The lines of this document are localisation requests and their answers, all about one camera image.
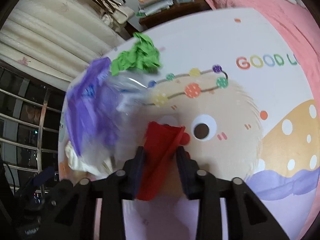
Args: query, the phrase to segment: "cartoon eye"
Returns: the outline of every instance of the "cartoon eye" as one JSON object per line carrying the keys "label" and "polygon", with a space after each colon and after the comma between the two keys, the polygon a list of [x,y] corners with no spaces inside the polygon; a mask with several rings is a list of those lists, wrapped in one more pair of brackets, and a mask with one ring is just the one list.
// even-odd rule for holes
{"label": "cartoon eye", "polygon": [[215,135],[217,123],[212,116],[201,114],[193,120],[191,130],[198,140],[208,141]]}
{"label": "cartoon eye", "polygon": [[159,124],[168,124],[170,126],[175,126],[175,127],[178,127],[179,126],[179,123],[178,123],[178,120],[173,117],[172,115],[165,115],[163,117],[161,117],[157,123]]}

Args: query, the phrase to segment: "metal window bar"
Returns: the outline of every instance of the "metal window bar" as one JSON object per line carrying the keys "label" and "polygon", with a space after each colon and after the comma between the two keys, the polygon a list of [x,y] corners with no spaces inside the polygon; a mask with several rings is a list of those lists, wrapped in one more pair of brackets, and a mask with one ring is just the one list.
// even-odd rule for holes
{"label": "metal window bar", "polygon": [[[16,190],[18,190],[19,188],[20,188],[20,187],[16,186]],[[11,190],[14,190],[14,187],[13,187],[12,185],[10,185],[10,189],[11,189]],[[41,193],[41,190],[37,189],[36,192],[37,192],[37,193]],[[48,190],[44,190],[44,193],[49,193],[49,191],[48,191]]]}
{"label": "metal window bar", "polygon": [[[47,105],[48,105],[48,100],[50,96],[50,90],[47,89],[44,95],[44,100],[43,100],[43,107],[41,109],[41,114],[40,114],[40,121],[39,121],[39,130],[38,130],[38,142],[37,142],[37,166],[38,166],[38,172],[40,173],[42,171],[42,152],[41,152],[41,146],[42,146],[42,133],[44,130],[43,124],[44,124],[44,116],[45,112],[47,111]],[[40,186],[41,190],[41,195],[44,197],[44,185],[42,184]]]}
{"label": "metal window bar", "polygon": [[[29,104],[33,104],[33,105],[39,106],[39,107],[41,107],[41,108],[43,107],[43,105],[41,105],[41,104],[39,104],[39,103],[36,103],[36,102],[31,101],[31,100],[25,99],[25,98],[23,98],[23,97],[17,96],[17,95],[15,95],[15,94],[10,93],[10,92],[8,92],[8,91],[6,91],[6,90],[3,90],[3,89],[1,89],[1,88],[0,88],[0,92],[2,92],[2,93],[4,93],[4,94],[7,94],[7,95],[9,95],[9,96],[12,96],[12,97],[14,97],[14,98],[20,99],[20,100],[22,100],[22,101],[24,101],[24,102],[27,102],[27,103],[29,103]],[[52,108],[52,107],[48,107],[48,106],[47,106],[47,109],[61,114],[61,111],[58,110],[58,109],[55,109],[55,108]]]}
{"label": "metal window bar", "polygon": [[[11,121],[14,121],[14,122],[17,122],[17,123],[20,123],[20,124],[23,124],[23,125],[26,125],[26,126],[29,126],[29,127],[34,127],[34,128],[40,129],[39,125],[36,125],[36,124],[33,124],[33,123],[29,123],[29,122],[25,122],[25,121],[13,118],[11,116],[8,116],[8,115],[2,114],[2,113],[0,113],[0,117],[8,119],[8,120],[11,120]],[[45,131],[48,131],[48,132],[59,133],[58,130],[51,129],[51,128],[46,128],[46,127],[43,127],[43,126],[42,126],[42,129],[45,130]]]}
{"label": "metal window bar", "polygon": [[[17,143],[15,141],[12,141],[12,140],[9,140],[9,139],[6,139],[6,138],[3,138],[3,137],[0,137],[0,142],[4,142],[4,143],[9,143],[9,144],[12,144],[12,145],[15,145],[15,146],[18,146],[18,147],[22,147],[22,148],[26,148],[26,149],[31,149],[31,150],[38,150],[37,147],[35,146],[31,146],[31,145],[27,145],[27,144],[22,144],[22,143]],[[45,153],[58,153],[58,151],[56,150],[50,150],[50,149],[41,149],[42,152],[45,152]]]}
{"label": "metal window bar", "polygon": [[39,170],[37,169],[33,169],[33,168],[27,168],[27,167],[21,167],[21,166],[17,166],[17,165],[14,165],[14,164],[9,164],[8,163],[8,166],[10,168],[13,168],[13,169],[16,169],[16,170],[19,170],[19,171],[31,171],[31,172],[39,172]]}

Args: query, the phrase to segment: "bag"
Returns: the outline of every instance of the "bag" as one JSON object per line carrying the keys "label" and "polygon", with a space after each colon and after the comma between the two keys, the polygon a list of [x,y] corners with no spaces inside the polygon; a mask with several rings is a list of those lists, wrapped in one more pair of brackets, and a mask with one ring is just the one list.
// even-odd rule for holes
{"label": "bag", "polygon": [[134,15],[128,6],[115,0],[92,0],[100,8],[101,19],[116,32],[125,27],[125,23]]}
{"label": "bag", "polygon": [[137,114],[147,87],[135,73],[113,77],[110,64],[107,57],[94,60],[82,80],[67,91],[69,140],[81,161],[96,167],[110,157],[116,161],[134,157],[137,130],[145,130]]}

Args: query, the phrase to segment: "screw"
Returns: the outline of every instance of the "screw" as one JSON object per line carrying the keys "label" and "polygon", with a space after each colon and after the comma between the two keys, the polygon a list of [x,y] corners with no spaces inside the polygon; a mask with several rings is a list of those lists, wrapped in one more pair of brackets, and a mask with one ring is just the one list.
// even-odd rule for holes
{"label": "screw", "polygon": [[81,181],[79,183],[80,183],[80,185],[87,185],[89,183],[89,181],[90,180],[88,178],[83,178],[83,179],[81,179]]}
{"label": "screw", "polygon": [[116,172],[116,175],[117,175],[118,177],[122,177],[122,176],[125,175],[125,171],[124,171],[124,170],[119,170],[119,171]]}
{"label": "screw", "polygon": [[205,170],[197,170],[197,174],[199,176],[205,176],[205,175],[207,175],[207,172]]}
{"label": "screw", "polygon": [[232,182],[236,185],[241,185],[243,183],[243,180],[240,178],[233,178]]}

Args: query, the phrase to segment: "pink blush mark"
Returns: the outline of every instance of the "pink blush mark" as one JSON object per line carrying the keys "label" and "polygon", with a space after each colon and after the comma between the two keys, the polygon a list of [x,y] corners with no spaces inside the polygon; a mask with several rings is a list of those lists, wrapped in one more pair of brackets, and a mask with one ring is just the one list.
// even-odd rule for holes
{"label": "pink blush mark", "polygon": [[222,135],[222,137],[225,139],[225,140],[227,140],[228,139],[228,137],[226,136],[226,134],[223,132],[223,133],[221,133],[221,135]]}

